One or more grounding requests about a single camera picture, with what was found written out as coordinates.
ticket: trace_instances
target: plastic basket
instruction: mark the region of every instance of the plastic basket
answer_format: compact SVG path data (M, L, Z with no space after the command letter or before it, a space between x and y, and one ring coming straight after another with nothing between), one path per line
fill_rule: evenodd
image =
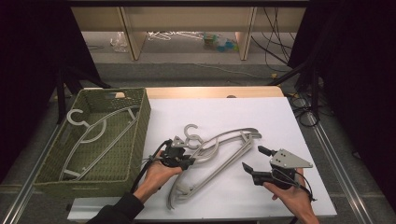
M138 106L132 109L135 115L138 112L134 125L80 180L60 180L60 175L70 151L87 127L65 120L35 177L34 187L59 198L116 197L129 191L140 171L149 126L151 108L146 89L83 90L78 93L72 106L72 109L83 111L72 114L74 121L84 120L92 125L109 113L133 105ZM131 120L128 111L106 119L105 132L96 141L79 144L67 169L83 172ZM84 139L97 136L102 131L102 125L98 124Z

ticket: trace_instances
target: white surface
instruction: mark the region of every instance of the white surface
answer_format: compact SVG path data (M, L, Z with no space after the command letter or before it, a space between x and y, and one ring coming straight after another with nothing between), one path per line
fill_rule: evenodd
M189 200L177 202L175 210L166 208L166 198L174 178L166 183L145 204L146 208L136 220L236 220L263 219L266 217L292 216L280 200L272 201L272 194L264 187L253 185L251 175L242 168L242 161L256 171L270 171L269 157L261 154L257 146L270 149L285 148L293 154L314 163L314 168L304 169L318 199L313 202L317 216L334 216L336 212L329 194L318 174L298 124L286 98L230 98L230 99L168 99L150 100L151 116L144 149L144 157L152 154L166 139L175 135L185 138L183 129L194 123L204 140L219 133L240 128L256 128L262 139L229 168L222 171ZM237 148L238 143L227 149ZM219 158L228 151L220 149ZM216 168L216 161L192 166L184 176L189 184L196 183ZM113 204L118 198L76 199L69 219L86 220L105 204Z

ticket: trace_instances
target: wire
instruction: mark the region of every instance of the wire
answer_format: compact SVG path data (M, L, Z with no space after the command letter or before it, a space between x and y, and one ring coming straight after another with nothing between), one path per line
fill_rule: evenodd
M296 38L291 34L291 33L289 33L290 34L290 36L291 36L291 38L293 39L293 40L296 40Z
M271 29L272 29L272 33L271 33L271 36L270 36L270 41L272 39L273 34L275 34L275 36L277 37L277 40L279 41L279 43L281 45L281 49L282 49L283 55L285 56L286 60L288 60L289 59L289 54L286 52L285 48L283 48L282 40L280 39L280 34L279 34L279 26L277 24L277 11L278 11L278 8L275 7L275 21L274 21L274 24L271 22L271 19L268 16L268 13L267 13L267 10L265 9L265 7L263 9L264 9L265 16L267 17L267 20L270 22L270 26L271 26Z
M143 174L147 171L147 169L149 168L149 166L155 161L155 157L156 157L156 155L158 154L158 152L161 150L161 148L162 148L164 145L168 144L169 141L172 141L172 140L163 141L163 143L160 144L160 146L159 146L159 147L157 148L157 150L154 152L154 156L149 156L149 157L148 157L148 161L146 162L145 166L142 168L142 170L140 171L139 175L137 175L136 179L134 180L134 184L132 185L132 188L131 188L131 193L134 193L134 191L136 190L137 185L139 184L140 179L142 178Z
M308 102L307 102L307 100L305 98L301 98L301 97L297 97L296 98L296 97L294 97L295 94L296 93L294 93L291 96L291 98L289 99L290 105L293 107L293 109L292 109L293 113L296 114L296 113L299 112L299 114L297 114L295 116L295 118L297 118L298 121L300 122L300 124L305 126L305 127L308 127L308 128L315 127L320 121L319 116L317 114L315 114L315 113L312 113L314 115L314 117L315 117L315 122L313 124L307 124L307 123L303 122L304 115L307 115L308 113L311 113L312 112L312 107L308 105ZM297 106L295 104L296 100L303 100L304 104L301 105L301 106Z
M270 69L272 69L272 70L274 70L274 71L277 71L277 72L288 72L288 71L284 71L284 70L278 70L278 69L275 69L275 68L273 68L273 67L271 67L269 64L268 64L268 62L267 62L267 50L268 50L268 46L269 46L269 42L268 42L268 44L267 44L267 48L265 49L265 53L264 53L264 60L265 60L265 64L267 65L267 67L269 67Z
M300 174L300 173L298 173L297 171L296 171L296 174L297 174L297 175L300 175L300 176L304 179L305 183L308 185L308 187L309 187L308 195L309 195L309 200L310 200L310 202L315 202L315 201L317 201L317 199L314 199L314 192L312 191L311 185L309 184L309 182L308 182L308 180L305 178L305 176L302 175L302 174ZM302 188L302 189L305 190L305 191L308 190L308 189L307 189L306 187L304 187L304 186L300 186L300 188Z
M150 158L145 158L142 160L132 160L132 161L142 161L141 163L137 164L136 166L134 166L134 168L139 168L142 167L143 164L145 164L146 162L148 162L150 160Z
M286 179L288 179L289 182L275 177L275 176L274 176L274 171L279 172L279 173L280 173L281 175L283 175ZM272 177L273 179L275 179L275 180L281 182L281 183L288 184L288 185L294 186L294 187L296 187L296 188L298 187L298 185L297 185L297 183L295 182L295 180L291 179L288 175L286 175L285 173L281 172L280 170L278 170L278 169L276 169L276 168L273 169L273 172L271 173L271 177Z
M276 56L273 52L269 51L269 50L268 50L268 46L267 46L267 48L263 47L262 45L260 45L260 44L254 39L253 36L251 37L251 39L259 46L260 49L263 49L263 50L265 51L265 53L271 54L272 56L274 56L275 58L277 58L278 60L280 60L283 64L288 64L288 62L286 62L285 60L279 58L279 57Z
M262 36L264 36L265 39L267 39L268 41L270 41L270 42L273 43L273 44L276 44L276 45L279 45L279 46L283 46L283 48L291 49L291 47L289 47L289 46L282 45L282 44L280 44L280 43L276 43L276 42L273 41L273 40L270 40L270 39L264 34L264 32L262 32Z
M223 72L228 72L228 73L233 73L233 74L242 74L242 75L246 75L246 76L249 76L249 77L257 77L257 78L262 78L262 79L271 78L271 77L254 76L254 75L251 75L250 73L245 73L245 72L230 71L230 70L226 70L226 69L223 69L223 68L220 68L220 67L215 67L215 66L202 65L202 64L198 64L198 63L194 63L194 64L197 65L197 66L200 66L200 67L219 69L220 71L223 71Z

